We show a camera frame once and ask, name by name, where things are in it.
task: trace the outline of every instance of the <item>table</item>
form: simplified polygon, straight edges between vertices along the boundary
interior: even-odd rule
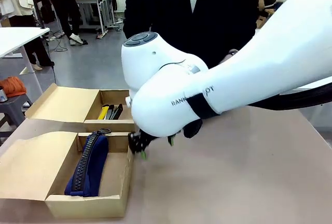
[[[0,147],[49,131],[82,126],[25,120]],[[297,110],[254,107],[204,122],[174,147],[153,141],[137,156],[124,219],[102,223],[330,224],[332,150]],[[0,200],[0,222],[77,223],[51,217],[43,202]],[[96,223],[83,220],[80,223]]]
[[[39,81],[35,71],[31,67],[31,63],[25,52],[24,44],[39,38],[43,34],[49,32],[49,28],[41,29],[38,27],[6,27],[0,28],[0,36],[3,37],[0,41],[0,58],[4,55],[19,49],[27,70],[31,76],[32,83],[35,85],[38,96],[42,95],[43,91],[40,87]]]
[[[302,92],[309,89],[321,87],[323,85],[332,83],[332,77],[310,83],[308,85],[294,89],[293,92]],[[332,103],[309,107],[301,110],[308,118],[310,123],[319,131],[331,132],[332,130]]]
[[[112,27],[115,23],[112,0],[76,0],[79,4],[79,10],[82,16],[82,29],[101,28],[102,34],[98,36],[102,39],[108,32],[107,28]],[[97,4],[100,25],[91,24],[88,19],[93,19],[91,4]]]
[[[7,20],[9,22],[9,18],[7,16],[3,16],[2,18],[0,18],[0,28],[2,28],[3,26],[1,25],[1,21]],[[14,54],[13,52],[10,52],[9,54],[5,55],[2,58],[22,58],[22,55],[20,53],[16,53]]]

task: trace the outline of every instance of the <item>stool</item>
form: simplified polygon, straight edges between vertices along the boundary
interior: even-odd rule
[[[26,94],[10,97],[8,101],[0,103],[0,113],[4,113],[5,117],[0,121],[0,127],[8,122],[9,125],[16,125],[18,127],[24,120],[25,116],[22,112],[22,106],[28,102],[31,106],[32,103]],[[12,132],[0,132],[0,137],[9,137]]]

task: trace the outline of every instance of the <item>box lid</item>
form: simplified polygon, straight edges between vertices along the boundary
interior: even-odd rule
[[[67,88],[52,84],[26,111],[30,119],[83,123],[99,89]]]
[[[44,201],[77,133],[18,140],[0,157],[0,198]]]

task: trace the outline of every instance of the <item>shoe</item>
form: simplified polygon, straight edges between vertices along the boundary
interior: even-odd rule
[[[77,44],[83,44],[83,40],[78,35],[75,35],[74,33],[71,34],[71,36],[69,37],[69,39],[73,40]]]
[[[74,40],[69,39],[69,44],[70,44],[71,46],[75,46],[75,45],[76,45],[76,42],[75,42]]]
[[[32,68],[34,69],[34,70],[37,70],[37,71],[39,71],[39,70],[43,70],[41,67],[39,67],[37,64],[32,64],[31,63],[31,66],[32,66]]]
[[[54,66],[54,62],[53,61],[49,61],[47,63],[39,63],[42,67],[53,67]]]
[[[83,45],[88,45],[88,42],[87,42],[85,39],[82,39],[82,38],[81,38],[81,40],[83,41]]]

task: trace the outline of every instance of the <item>open cardboard box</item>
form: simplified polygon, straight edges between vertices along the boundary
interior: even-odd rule
[[[87,132],[100,128],[112,132],[134,132],[135,124],[126,105],[129,90],[99,90],[58,87],[52,84],[25,112],[29,119],[84,123]],[[119,120],[97,120],[102,106],[123,105]]]
[[[55,218],[123,217],[133,160],[128,133],[106,135],[109,152],[98,197],[64,195],[88,135],[50,132],[16,141],[0,157],[0,198],[45,201]]]

